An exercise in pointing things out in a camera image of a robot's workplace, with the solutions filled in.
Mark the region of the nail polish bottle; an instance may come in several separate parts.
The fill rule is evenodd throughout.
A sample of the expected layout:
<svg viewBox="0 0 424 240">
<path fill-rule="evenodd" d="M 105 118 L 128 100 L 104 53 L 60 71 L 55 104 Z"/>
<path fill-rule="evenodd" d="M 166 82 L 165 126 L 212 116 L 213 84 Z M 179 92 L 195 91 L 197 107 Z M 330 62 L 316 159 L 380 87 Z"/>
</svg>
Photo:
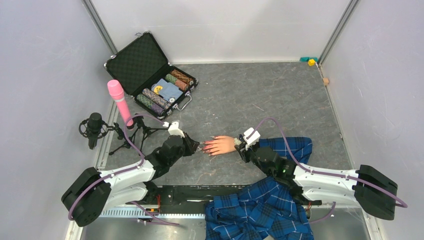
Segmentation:
<svg viewBox="0 0 424 240">
<path fill-rule="evenodd" d="M 239 138 L 234 138 L 234 145 L 239 146 L 242 143 L 242 141 Z"/>
</svg>

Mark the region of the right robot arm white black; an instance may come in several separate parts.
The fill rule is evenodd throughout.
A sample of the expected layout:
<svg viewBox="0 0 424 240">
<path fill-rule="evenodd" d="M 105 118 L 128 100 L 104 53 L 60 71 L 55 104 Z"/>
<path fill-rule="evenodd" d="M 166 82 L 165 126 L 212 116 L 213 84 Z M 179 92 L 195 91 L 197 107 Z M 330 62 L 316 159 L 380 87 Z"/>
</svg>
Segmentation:
<svg viewBox="0 0 424 240">
<path fill-rule="evenodd" d="M 295 163 L 270 147 L 256 147 L 235 139 L 242 160 L 253 163 L 268 177 L 288 188 L 295 204 L 337 203 L 359 206 L 369 215 L 387 221 L 395 218 L 398 185 L 372 166 L 334 170 Z"/>
</svg>

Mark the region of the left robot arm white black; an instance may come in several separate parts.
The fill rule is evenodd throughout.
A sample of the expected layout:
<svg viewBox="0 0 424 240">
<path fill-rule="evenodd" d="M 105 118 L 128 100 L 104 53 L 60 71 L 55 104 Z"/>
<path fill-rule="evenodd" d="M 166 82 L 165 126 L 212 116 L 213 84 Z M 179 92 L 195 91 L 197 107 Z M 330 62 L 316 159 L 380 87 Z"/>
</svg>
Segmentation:
<svg viewBox="0 0 424 240">
<path fill-rule="evenodd" d="M 150 186 L 182 157 L 193 155 L 200 143 L 188 134 L 171 135 L 141 160 L 124 167 L 98 171 L 86 168 L 61 197 L 68 219 L 85 227 L 103 211 L 129 202 L 153 203 L 157 190 Z"/>
</svg>

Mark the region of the mannequin hand with painted nails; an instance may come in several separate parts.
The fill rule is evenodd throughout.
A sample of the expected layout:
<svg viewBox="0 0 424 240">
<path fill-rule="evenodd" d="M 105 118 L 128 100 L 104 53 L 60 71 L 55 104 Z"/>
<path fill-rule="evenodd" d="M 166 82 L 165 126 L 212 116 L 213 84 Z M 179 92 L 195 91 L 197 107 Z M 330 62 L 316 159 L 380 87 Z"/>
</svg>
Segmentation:
<svg viewBox="0 0 424 240">
<path fill-rule="evenodd" d="M 236 151 L 235 138 L 231 136 L 214 136 L 203 143 L 202 152 L 209 156 L 228 154 Z"/>
</svg>

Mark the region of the blue plaid shirt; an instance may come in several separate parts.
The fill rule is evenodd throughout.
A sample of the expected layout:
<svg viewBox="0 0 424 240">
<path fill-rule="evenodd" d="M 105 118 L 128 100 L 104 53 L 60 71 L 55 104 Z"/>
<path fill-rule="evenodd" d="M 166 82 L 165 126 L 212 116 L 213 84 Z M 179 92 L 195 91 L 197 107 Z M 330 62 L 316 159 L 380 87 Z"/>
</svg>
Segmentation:
<svg viewBox="0 0 424 240">
<path fill-rule="evenodd" d="M 307 164 L 313 151 L 309 137 L 287 137 L 298 162 Z M 282 137 L 260 139 L 279 156 L 293 160 Z M 289 190 L 266 177 L 239 193 L 215 196 L 205 207 L 205 240 L 314 240 L 306 211 Z"/>
</svg>

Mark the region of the black tripod stand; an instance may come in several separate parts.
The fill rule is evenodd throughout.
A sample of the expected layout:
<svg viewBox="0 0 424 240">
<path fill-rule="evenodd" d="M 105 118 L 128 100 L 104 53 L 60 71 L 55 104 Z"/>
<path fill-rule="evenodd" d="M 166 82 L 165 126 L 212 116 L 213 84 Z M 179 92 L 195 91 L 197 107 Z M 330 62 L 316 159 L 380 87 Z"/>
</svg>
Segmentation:
<svg viewBox="0 0 424 240">
<path fill-rule="evenodd" d="M 141 134 L 142 134 L 142 137 L 141 137 L 141 140 L 140 140 L 140 146 L 138 148 L 141 151 L 143 149 L 144 142 L 148 137 L 150 137 L 151 135 L 153 135 L 154 133 L 156 133 L 158 131 L 166 130 L 163 127 L 147 126 L 145 124 L 145 121 L 144 121 L 144 116 L 141 116 L 141 115 L 136 116 L 132 120 L 133 120 L 133 123 L 134 123 L 133 124 L 134 129 L 133 129 L 133 132 L 131 133 L 131 135 L 128 136 L 128 139 L 125 137 L 124 129 L 121 128 L 121 126 L 117 122 L 114 122 L 112 126 L 110 126 L 110 125 L 107 126 L 107 132 L 116 132 L 117 139 L 123 141 L 123 143 L 120 146 L 118 146 L 116 149 L 111 150 L 108 153 L 109 156 L 114 155 L 117 151 L 119 151 L 121 149 L 130 149 L 132 147 L 130 145 L 130 143 L 133 143 L 133 144 L 136 143 L 136 139 L 137 139 L 139 132 L 141 132 Z"/>
</svg>

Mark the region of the open black poker chip case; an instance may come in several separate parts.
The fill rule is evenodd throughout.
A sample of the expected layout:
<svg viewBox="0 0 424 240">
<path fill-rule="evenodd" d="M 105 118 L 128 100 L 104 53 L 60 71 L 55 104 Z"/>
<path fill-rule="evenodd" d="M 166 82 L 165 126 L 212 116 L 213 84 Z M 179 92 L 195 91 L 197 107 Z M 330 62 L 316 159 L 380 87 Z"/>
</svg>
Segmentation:
<svg viewBox="0 0 424 240">
<path fill-rule="evenodd" d="M 163 120 L 192 101 L 198 80 L 171 65 L 151 32 L 138 33 L 129 45 L 112 55 L 104 68 L 134 101 Z"/>
</svg>

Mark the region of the pink microphone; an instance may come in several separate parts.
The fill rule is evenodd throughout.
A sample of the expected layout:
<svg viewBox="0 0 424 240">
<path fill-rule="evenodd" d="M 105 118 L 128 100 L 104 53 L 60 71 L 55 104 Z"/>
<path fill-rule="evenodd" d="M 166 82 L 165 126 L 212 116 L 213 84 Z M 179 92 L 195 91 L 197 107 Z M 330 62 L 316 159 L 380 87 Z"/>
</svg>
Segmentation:
<svg viewBox="0 0 424 240">
<path fill-rule="evenodd" d="M 116 79 L 112 79 L 108 81 L 107 83 L 107 89 L 109 92 L 109 95 L 114 100 L 119 113 L 125 123 L 125 126 L 127 129 L 133 129 L 134 128 L 134 121 L 131 118 L 131 113 L 128 107 L 128 104 L 125 99 L 125 92 L 120 84 L 120 82 Z"/>
</svg>

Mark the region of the black studio microphone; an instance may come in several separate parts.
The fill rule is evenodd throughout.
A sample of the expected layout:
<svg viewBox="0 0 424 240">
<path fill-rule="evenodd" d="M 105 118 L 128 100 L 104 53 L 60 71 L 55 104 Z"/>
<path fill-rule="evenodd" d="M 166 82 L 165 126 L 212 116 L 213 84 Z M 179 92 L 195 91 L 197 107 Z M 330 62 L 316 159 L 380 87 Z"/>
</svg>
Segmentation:
<svg viewBox="0 0 424 240">
<path fill-rule="evenodd" d="M 109 127 L 100 113 L 93 112 L 79 124 L 78 131 L 84 138 L 88 139 L 88 147 L 93 150 L 97 146 L 98 140 L 106 136 Z"/>
</svg>

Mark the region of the teal block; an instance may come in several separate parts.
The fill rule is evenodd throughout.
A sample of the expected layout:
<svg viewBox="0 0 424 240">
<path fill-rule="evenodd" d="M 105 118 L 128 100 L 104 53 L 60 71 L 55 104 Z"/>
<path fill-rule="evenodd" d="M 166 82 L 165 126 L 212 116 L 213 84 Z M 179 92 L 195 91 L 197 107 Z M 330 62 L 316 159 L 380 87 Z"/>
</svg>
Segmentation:
<svg viewBox="0 0 424 240">
<path fill-rule="evenodd" d="M 308 57 L 308 56 L 299 58 L 300 62 L 308 62 L 310 60 L 314 60 L 315 62 L 318 62 L 319 59 L 317 57 Z"/>
</svg>

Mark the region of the yellow cube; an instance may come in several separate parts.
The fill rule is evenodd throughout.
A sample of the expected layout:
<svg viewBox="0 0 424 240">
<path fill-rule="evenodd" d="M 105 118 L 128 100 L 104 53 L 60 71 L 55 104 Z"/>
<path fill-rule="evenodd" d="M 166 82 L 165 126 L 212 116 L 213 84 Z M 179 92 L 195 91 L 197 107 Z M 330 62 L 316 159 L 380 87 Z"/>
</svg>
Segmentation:
<svg viewBox="0 0 424 240">
<path fill-rule="evenodd" d="M 316 65 L 316 61 L 313 58 L 310 58 L 307 62 L 307 64 L 311 67 L 311 66 L 315 66 Z"/>
</svg>

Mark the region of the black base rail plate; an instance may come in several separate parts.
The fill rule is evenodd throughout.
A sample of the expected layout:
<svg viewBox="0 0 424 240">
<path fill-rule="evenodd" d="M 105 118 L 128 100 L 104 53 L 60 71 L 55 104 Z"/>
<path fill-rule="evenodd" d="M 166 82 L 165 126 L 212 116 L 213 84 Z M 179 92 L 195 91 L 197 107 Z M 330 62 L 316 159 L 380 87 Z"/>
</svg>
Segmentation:
<svg viewBox="0 0 424 240">
<path fill-rule="evenodd" d="M 162 185 L 149 188 L 138 203 L 156 205 L 161 214 L 203 214 L 215 196 L 237 194 L 245 185 Z"/>
</svg>

